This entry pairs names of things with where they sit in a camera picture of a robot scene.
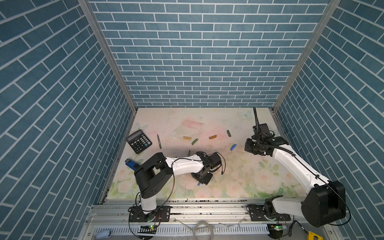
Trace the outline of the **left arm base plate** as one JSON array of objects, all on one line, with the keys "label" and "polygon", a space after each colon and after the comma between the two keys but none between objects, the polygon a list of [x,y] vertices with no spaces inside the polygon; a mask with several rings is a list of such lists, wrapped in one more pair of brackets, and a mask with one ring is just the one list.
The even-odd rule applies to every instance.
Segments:
[{"label": "left arm base plate", "polygon": [[156,211],[150,213],[144,213],[141,206],[133,206],[129,208],[129,220],[130,222],[136,223],[147,223],[147,222],[169,222],[171,207],[163,206]]}]

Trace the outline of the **blue pen cap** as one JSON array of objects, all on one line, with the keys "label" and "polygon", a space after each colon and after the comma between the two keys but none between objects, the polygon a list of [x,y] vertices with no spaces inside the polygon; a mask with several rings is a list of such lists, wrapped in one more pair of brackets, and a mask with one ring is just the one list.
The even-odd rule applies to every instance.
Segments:
[{"label": "blue pen cap", "polygon": [[230,148],[230,150],[233,151],[233,150],[235,149],[236,146],[237,146],[236,144],[232,145],[232,147]]}]

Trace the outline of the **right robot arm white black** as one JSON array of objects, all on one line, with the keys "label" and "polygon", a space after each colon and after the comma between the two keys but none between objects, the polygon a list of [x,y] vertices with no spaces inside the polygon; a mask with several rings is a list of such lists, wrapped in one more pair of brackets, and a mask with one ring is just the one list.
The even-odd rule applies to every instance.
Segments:
[{"label": "right robot arm white black", "polygon": [[259,142],[247,139],[245,151],[254,155],[271,156],[280,162],[305,190],[302,198],[277,196],[268,198],[264,215],[274,220],[279,215],[304,218],[313,227],[331,224],[346,217],[346,190],[339,181],[330,181],[309,165],[282,137]]}]

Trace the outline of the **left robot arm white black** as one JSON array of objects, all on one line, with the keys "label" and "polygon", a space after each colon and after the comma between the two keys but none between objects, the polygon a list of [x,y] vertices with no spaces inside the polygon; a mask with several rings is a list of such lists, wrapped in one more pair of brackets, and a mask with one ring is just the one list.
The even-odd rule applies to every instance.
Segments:
[{"label": "left robot arm white black", "polygon": [[218,152],[210,155],[196,152],[189,157],[171,158],[163,153],[156,153],[143,164],[126,160],[126,166],[134,171],[139,186],[141,209],[145,215],[158,210],[156,195],[162,190],[170,178],[191,174],[201,184],[207,185],[213,173],[226,170],[225,158]]}]

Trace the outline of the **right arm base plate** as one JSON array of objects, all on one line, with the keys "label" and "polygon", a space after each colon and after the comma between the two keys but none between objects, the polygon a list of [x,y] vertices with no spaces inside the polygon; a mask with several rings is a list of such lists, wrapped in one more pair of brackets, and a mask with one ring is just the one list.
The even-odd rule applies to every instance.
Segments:
[{"label": "right arm base plate", "polygon": [[252,222],[263,222],[263,221],[291,221],[291,216],[287,214],[278,214],[271,207],[267,205],[247,205],[246,211],[250,215]]}]

